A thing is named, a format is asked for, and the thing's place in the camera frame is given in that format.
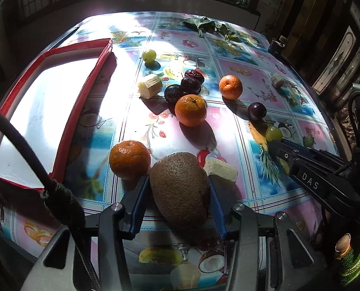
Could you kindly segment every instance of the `red tray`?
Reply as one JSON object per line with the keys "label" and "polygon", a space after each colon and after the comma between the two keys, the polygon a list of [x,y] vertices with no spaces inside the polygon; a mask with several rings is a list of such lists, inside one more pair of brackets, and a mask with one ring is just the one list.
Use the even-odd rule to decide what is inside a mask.
{"label": "red tray", "polygon": [[[72,142],[74,130],[78,124],[80,113],[82,112],[84,103],[88,97],[91,87],[98,76],[104,62],[112,51],[112,40],[101,39],[80,42],[77,44],[50,49],[49,51],[41,54],[31,66],[24,72],[24,74],[18,79],[17,83],[8,94],[7,98],[3,102],[0,113],[7,119],[11,119],[14,111],[16,110],[19,102],[24,97],[30,86],[36,80],[36,78],[50,67],[54,67],[60,64],[72,62],[75,60],[82,60],[86,58],[98,58],[94,68],[86,78],[82,88],[76,98],[73,108],[70,112],[68,120],[66,122],[63,134],[61,136],[55,161],[53,163],[53,169],[49,172],[50,176],[56,179],[58,182],[63,182],[64,171],[68,157],[68,149]],[[0,145],[3,135],[0,133]],[[17,181],[11,181],[8,178],[1,177],[2,180],[9,182],[10,184],[19,186],[21,188],[33,188],[29,185],[23,185]]]}

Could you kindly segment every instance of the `orange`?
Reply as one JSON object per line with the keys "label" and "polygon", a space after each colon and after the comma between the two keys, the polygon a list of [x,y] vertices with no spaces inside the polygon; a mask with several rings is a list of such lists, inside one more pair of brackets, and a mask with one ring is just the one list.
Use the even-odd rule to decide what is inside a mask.
{"label": "orange", "polygon": [[207,117],[206,101],[197,95],[185,95],[177,101],[175,114],[178,121],[183,125],[187,127],[198,126]]}
{"label": "orange", "polygon": [[224,98],[235,100],[242,95],[242,82],[234,75],[226,75],[219,82],[219,91]]}
{"label": "orange", "polygon": [[109,163],[111,170],[119,178],[136,180],[148,172],[150,154],[139,141],[123,141],[112,147]]}

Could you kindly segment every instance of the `green light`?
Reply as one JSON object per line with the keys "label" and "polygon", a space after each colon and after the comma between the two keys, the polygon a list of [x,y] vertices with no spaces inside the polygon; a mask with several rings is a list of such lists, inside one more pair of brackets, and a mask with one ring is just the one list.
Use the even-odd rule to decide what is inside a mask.
{"label": "green light", "polygon": [[360,274],[360,252],[354,260],[354,251],[351,249],[342,262],[344,267],[341,272],[342,284],[347,285]]}

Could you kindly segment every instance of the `black hose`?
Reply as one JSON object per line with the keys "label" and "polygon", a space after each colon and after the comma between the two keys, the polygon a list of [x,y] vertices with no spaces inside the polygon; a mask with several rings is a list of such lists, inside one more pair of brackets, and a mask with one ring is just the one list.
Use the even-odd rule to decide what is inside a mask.
{"label": "black hose", "polygon": [[0,114],[0,131],[10,140],[10,142],[20,152],[24,160],[28,163],[37,178],[44,185],[44,189],[53,192],[55,184],[49,178],[47,171],[37,158],[36,154],[26,142],[25,138],[17,131],[16,128]]}
{"label": "black hose", "polygon": [[83,265],[86,268],[93,287],[100,291],[98,276],[92,266],[91,261],[84,253],[84,243],[80,228],[84,226],[84,211],[79,202],[73,196],[70,190],[66,189],[56,180],[51,180],[47,171],[37,158],[25,138],[17,131],[16,128],[0,114],[0,131],[10,140],[24,160],[28,163],[37,178],[44,185],[41,198],[50,213],[62,224],[67,225],[72,238],[75,241],[76,248]]}
{"label": "black hose", "polygon": [[353,92],[348,99],[348,116],[350,118],[352,130],[354,130],[356,146],[360,147],[360,137],[358,135],[358,128],[356,127],[355,118],[352,113],[352,103],[354,102],[355,98],[357,98],[357,97],[360,97],[360,91]]}

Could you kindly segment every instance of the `table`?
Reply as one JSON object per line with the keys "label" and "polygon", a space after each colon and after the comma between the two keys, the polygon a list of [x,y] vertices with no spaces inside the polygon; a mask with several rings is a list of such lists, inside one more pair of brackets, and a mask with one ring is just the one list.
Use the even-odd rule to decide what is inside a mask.
{"label": "table", "polygon": [[[235,166],[239,202],[269,215],[285,211],[304,235],[313,239],[321,221],[320,206],[273,164],[265,138],[248,121],[246,109],[252,102],[262,102],[268,110],[265,121],[279,127],[286,139],[338,154],[326,121],[296,74],[267,52],[269,43],[263,35],[215,20],[235,30],[239,41],[227,42],[209,33],[201,38],[183,24],[192,17],[159,12],[94,16],[60,45],[110,37],[117,57],[111,78],[99,76],[85,102],[69,150],[65,185],[80,198],[87,214],[119,202],[132,185],[110,170],[109,150],[120,141],[138,140],[149,149],[152,165],[175,152],[190,152],[202,166],[210,157]],[[140,58],[147,49],[157,52],[156,64],[146,66]],[[170,84],[179,84],[188,69],[197,69],[205,77],[200,95],[207,102],[208,115],[201,126],[184,129],[168,109],[163,92],[143,101],[136,85],[143,76],[154,73],[165,90]],[[270,81],[274,73],[285,80],[279,91]],[[227,74],[243,83],[240,102],[222,100],[218,83]],[[0,205],[0,229],[37,257],[56,228],[3,208]],[[124,246],[132,284],[139,290],[223,283],[233,250],[233,242],[217,238],[211,216],[201,230],[175,233],[152,201],[141,232]],[[261,239],[260,269],[265,267],[265,248]],[[97,268],[95,239],[91,251]]]}

